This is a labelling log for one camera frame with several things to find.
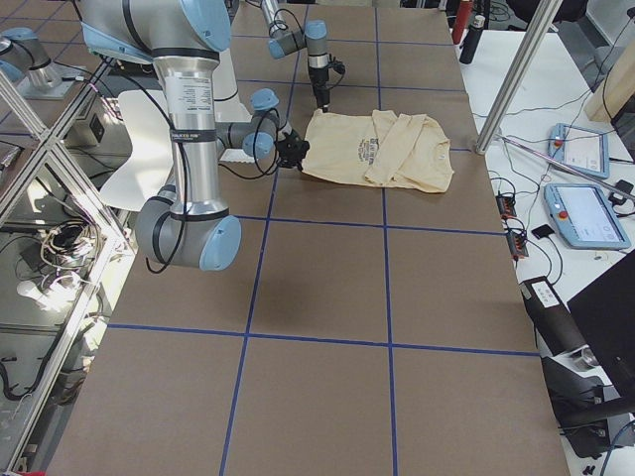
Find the beige cloth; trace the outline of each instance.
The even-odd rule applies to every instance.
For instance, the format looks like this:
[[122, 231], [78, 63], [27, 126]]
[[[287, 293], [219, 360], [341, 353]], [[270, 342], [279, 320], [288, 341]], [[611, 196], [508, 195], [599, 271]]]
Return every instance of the beige cloth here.
[[449, 139], [426, 114], [344, 116], [317, 110], [306, 138], [311, 148], [304, 172], [320, 179], [443, 192], [453, 174]]

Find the white desk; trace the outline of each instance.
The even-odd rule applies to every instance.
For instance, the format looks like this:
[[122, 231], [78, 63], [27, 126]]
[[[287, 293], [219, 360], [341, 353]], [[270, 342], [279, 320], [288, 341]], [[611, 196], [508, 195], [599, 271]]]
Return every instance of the white desk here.
[[[461, 66], [465, 89], [469, 94], [472, 111], [476, 114], [486, 115], [488, 113], [522, 39], [522, 33], [484, 32], [473, 63]], [[524, 108], [558, 107], [579, 98], [586, 91], [588, 91], [588, 86], [560, 38], [556, 34], [547, 34], [508, 112], [515, 112]], [[508, 115], [501, 124], [502, 133], [506, 136], [514, 135], [530, 141], [546, 139], [556, 123], [564, 122], [570, 124], [578, 115], [583, 102], [588, 100], [588, 98], [590, 98], [590, 93], [557, 110], [525, 111], [518, 115]], [[484, 119], [475, 116], [475, 122], [477, 129], [480, 129]], [[574, 124], [601, 131], [610, 131], [612, 129], [606, 123], [590, 122], [583, 111], [579, 113]], [[611, 158], [630, 160], [630, 156], [617, 134], [609, 134], [608, 139]], [[528, 145], [540, 152], [547, 152], [546, 142]], [[508, 151], [514, 170], [535, 181], [540, 181], [541, 175], [547, 169], [547, 163], [512, 146], [508, 146]], [[501, 142], [492, 144], [487, 152], [486, 160], [488, 168], [495, 172], [495, 174], [492, 174], [493, 177], [496, 177], [496, 174], [500, 174], [501, 177], [510, 179], [514, 182], [518, 191], [536, 190], [534, 184], [511, 170], [510, 160]], [[615, 183], [619, 179], [626, 179], [635, 183], [634, 166], [611, 163], [610, 169], [611, 176], [607, 180], [608, 182]], [[552, 168], [544, 183], [548, 181], [579, 182], [581, 180], [574, 176], [554, 171]], [[511, 191], [511, 186], [501, 182], [501, 180], [494, 180], [492, 184], [494, 190], [498, 190], [500, 184], [502, 191]], [[544, 223], [549, 223], [542, 191], [538, 195], [530, 216], [529, 210], [532, 207], [535, 196], [534, 194], [517, 196], [516, 211], [519, 218], [527, 225], [528, 230]], [[635, 242], [633, 240], [635, 238], [635, 219], [623, 219], [621, 223], [631, 241]], [[552, 238], [558, 246], [565, 263], [563, 276], [556, 284], [556, 290], [564, 301], [569, 300], [623, 257], [622, 254], [614, 251], [573, 250], [565, 245], [558, 234], [553, 235]], [[541, 240], [539, 245], [550, 255], [554, 263], [554, 271], [551, 274], [551, 279], [553, 280], [557, 276], [560, 264], [558, 255], [548, 240]], [[545, 256], [532, 245], [528, 246], [530, 257], [520, 260], [518, 264], [517, 277], [519, 282], [542, 276], [549, 269], [549, 263]], [[567, 363], [566, 359], [559, 358], [559, 360]], [[605, 375], [602, 374], [601, 371], [591, 371], [583, 375], [585, 377], [600, 375], [606, 379]], [[599, 473], [602, 459], [593, 461], [590, 458], [577, 458], [565, 438], [563, 438], [563, 445], [571, 475], [579, 475], [586, 465], [595, 465], [594, 474]], [[611, 455], [605, 476], [632, 476], [633, 468], [635, 468], [635, 448], [622, 448], [614, 451]]]

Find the table surface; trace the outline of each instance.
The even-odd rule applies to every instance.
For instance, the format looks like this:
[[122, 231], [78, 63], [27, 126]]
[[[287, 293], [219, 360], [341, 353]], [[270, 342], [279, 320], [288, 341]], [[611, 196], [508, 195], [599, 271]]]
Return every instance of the table surface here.
[[[288, 7], [346, 63], [332, 112], [441, 123], [450, 189], [222, 171], [235, 263], [137, 259], [47, 474], [568, 474], [445, 15]], [[272, 87], [304, 132], [306, 56], [272, 61], [263, 23], [233, 25], [241, 96]]]
[[[502, 78], [522, 39], [523, 34], [517, 32], [484, 32], [473, 63], [461, 65], [465, 88], [469, 94], [472, 110], [476, 114], [485, 115], [491, 108], [502, 83]], [[505, 116], [501, 124], [501, 131], [506, 136], [514, 135], [529, 141], [541, 141], [549, 137], [551, 128], [559, 122], [574, 123], [576, 126], [592, 130], [611, 131], [612, 128], [609, 124], [591, 122], [583, 111], [580, 113], [583, 104], [590, 96], [588, 86], [565, 49], [563, 42], [558, 35], [549, 33], [545, 36], [517, 94], [514, 96], [508, 111], [512, 114]], [[523, 111], [516, 114], [525, 108], [541, 107], [547, 109]], [[484, 119], [476, 116], [477, 127], [480, 128], [483, 123]], [[610, 133], [607, 137], [611, 158], [632, 160], [617, 134]], [[547, 152], [546, 142], [527, 143], [527, 145], [542, 153]], [[519, 191], [535, 191], [536, 186], [527, 178], [540, 182], [541, 175], [547, 168], [547, 164], [541, 159], [512, 146], [509, 146], [506, 151], [500, 141], [492, 144], [487, 151], [486, 158], [491, 176], [510, 179]], [[610, 172], [610, 177], [606, 180], [609, 183], [616, 183], [619, 179], [635, 182], [635, 167], [631, 165], [611, 163]], [[582, 182], [580, 178], [553, 169], [547, 173], [544, 183], [549, 181]], [[498, 182], [499, 180], [493, 182], [494, 190], [498, 190]], [[501, 190], [507, 192], [511, 191], [511, 188], [503, 183]], [[550, 222], [542, 191], [532, 207], [535, 196], [534, 194], [519, 195], [516, 204], [518, 217], [527, 225], [528, 229]], [[620, 222], [633, 241], [635, 220], [627, 218], [620, 220]], [[575, 296], [624, 256], [615, 251], [574, 250], [569, 248], [558, 234], [553, 236], [553, 240], [564, 260], [563, 276], [555, 285], [564, 302]], [[533, 242], [541, 246], [554, 263], [554, 271], [551, 274], [553, 281], [559, 272], [560, 263], [554, 246], [551, 243], [545, 243], [546, 241], [533, 239]], [[529, 246], [529, 253], [530, 257], [521, 260], [518, 264], [517, 277], [519, 282], [542, 276], [549, 269], [547, 258], [535, 245]], [[576, 370], [568, 357], [559, 356], [557, 360], [572, 370]], [[596, 375], [608, 383], [608, 379], [601, 369], [580, 374], [584, 377]], [[563, 444], [571, 474], [579, 474], [587, 465], [598, 464], [598, 461], [590, 458], [577, 458], [564, 438]], [[632, 474], [633, 467], [635, 467], [635, 448], [622, 448], [611, 455], [611, 462], [608, 464], [605, 474], [606, 476], [627, 476]]]

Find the brown table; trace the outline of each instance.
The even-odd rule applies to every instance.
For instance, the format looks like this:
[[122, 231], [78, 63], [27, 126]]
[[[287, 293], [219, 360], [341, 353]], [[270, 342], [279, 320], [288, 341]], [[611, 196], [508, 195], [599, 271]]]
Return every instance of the brown table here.
[[[449, 191], [223, 174], [236, 262], [137, 259], [48, 474], [568, 474], [445, 16], [290, 7], [346, 62], [332, 112], [441, 123]], [[272, 87], [304, 131], [305, 56], [270, 59], [246, 5], [233, 32], [243, 100]]]

